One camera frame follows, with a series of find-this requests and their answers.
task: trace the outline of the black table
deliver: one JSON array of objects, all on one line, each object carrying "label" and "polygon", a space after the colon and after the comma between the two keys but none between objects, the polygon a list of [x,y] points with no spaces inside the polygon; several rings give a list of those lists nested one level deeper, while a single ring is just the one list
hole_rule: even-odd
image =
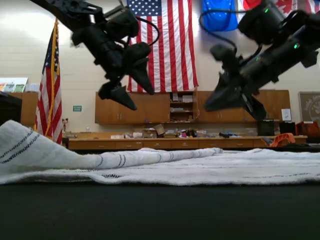
[{"label": "black table", "polygon": [[3,240],[307,240],[320,184],[0,186]]}]

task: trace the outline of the hanging american flag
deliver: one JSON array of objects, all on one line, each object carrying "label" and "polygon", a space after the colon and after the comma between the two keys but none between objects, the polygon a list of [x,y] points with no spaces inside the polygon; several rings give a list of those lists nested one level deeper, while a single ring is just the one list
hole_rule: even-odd
[{"label": "hanging american flag", "polygon": [[[250,10],[257,5],[259,5],[262,1],[261,0],[237,0],[238,1],[238,10]],[[279,10],[285,15],[288,16],[289,13],[293,10],[298,9],[298,1],[301,0],[272,0]],[[242,19],[244,13],[238,14],[238,22]]]},{"label": "hanging american flag", "polygon": [[59,32],[55,21],[45,56],[35,115],[35,130],[62,143],[62,98],[60,88]]},{"label": "hanging american flag", "polygon": [[[127,5],[136,16],[160,30],[147,66],[154,91],[178,92],[197,87],[192,0],[127,0]],[[131,44],[152,43],[157,35],[151,25],[139,21],[139,34],[131,39]],[[128,91],[142,93],[143,89],[129,77]]]},{"label": "hanging american flag", "polygon": [[305,10],[309,14],[316,14],[320,11],[320,0],[305,0]]}]

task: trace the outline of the folded towel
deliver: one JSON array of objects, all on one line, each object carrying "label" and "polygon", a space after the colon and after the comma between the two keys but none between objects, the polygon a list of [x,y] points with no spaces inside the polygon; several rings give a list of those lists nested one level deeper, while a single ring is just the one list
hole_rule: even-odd
[{"label": "folded towel", "polygon": [[143,148],[79,155],[17,122],[0,126],[0,184],[95,181],[190,186],[319,180],[320,153]]}]

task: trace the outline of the black robotic arm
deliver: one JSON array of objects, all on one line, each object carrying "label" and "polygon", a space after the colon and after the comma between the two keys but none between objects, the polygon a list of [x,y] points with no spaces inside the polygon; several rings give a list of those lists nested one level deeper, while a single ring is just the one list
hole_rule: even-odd
[{"label": "black robotic arm", "polygon": [[118,7],[107,13],[85,0],[30,1],[55,15],[73,32],[74,45],[84,43],[95,57],[94,63],[105,70],[109,82],[98,92],[101,99],[111,99],[136,110],[126,87],[120,83],[125,75],[130,75],[147,93],[154,94],[147,73],[147,56],[151,47],[145,42],[129,45],[129,39],[138,35],[139,25],[133,12],[121,1]]},{"label": "black robotic arm", "polygon": [[295,10],[285,18],[272,1],[265,0],[244,15],[238,29],[259,46],[271,46],[250,60],[237,57],[234,49],[224,45],[212,47],[211,54],[222,62],[224,72],[204,108],[212,112],[243,107],[256,120],[263,120],[265,108],[254,98],[259,88],[278,82],[279,75],[300,62],[305,68],[317,63],[320,14]]}]

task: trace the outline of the wooden cupboard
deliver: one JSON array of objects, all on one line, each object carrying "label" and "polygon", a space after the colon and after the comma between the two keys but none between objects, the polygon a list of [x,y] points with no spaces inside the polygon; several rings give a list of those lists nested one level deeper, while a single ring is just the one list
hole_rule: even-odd
[{"label": "wooden cupboard", "polygon": [[245,112],[241,107],[207,112],[204,104],[210,94],[211,91],[198,91],[197,93],[199,123],[241,123],[244,121]]},{"label": "wooden cupboard", "polygon": [[[282,121],[282,109],[290,109],[290,95],[288,90],[260,90],[255,97],[260,101],[267,112],[267,119]],[[255,119],[246,111],[244,112],[245,122],[255,122]]]},{"label": "wooden cupboard", "polygon": [[[206,112],[204,104],[211,91],[180,93],[193,95],[193,102],[174,102],[170,93],[130,93],[137,110],[130,110],[111,100],[101,100],[96,93],[95,122],[97,124],[143,124],[169,123],[172,119],[188,119],[197,123],[254,123],[255,120],[242,107],[214,112]],[[281,109],[290,109],[288,90],[261,90],[256,97],[264,104],[267,118],[282,121]],[[183,108],[184,111],[171,111],[171,108]]]},{"label": "wooden cupboard", "polygon": [[95,95],[95,123],[142,124],[170,121],[170,94],[130,93],[137,110],[133,111],[112,100],[101,100]]},{"label": "wooden cupboard", "polygon": [[12,92],[8,95],[22,99],[21,120],[24,126],[33,127],[36,123],[36,109],[38,104],[37,92]]}]

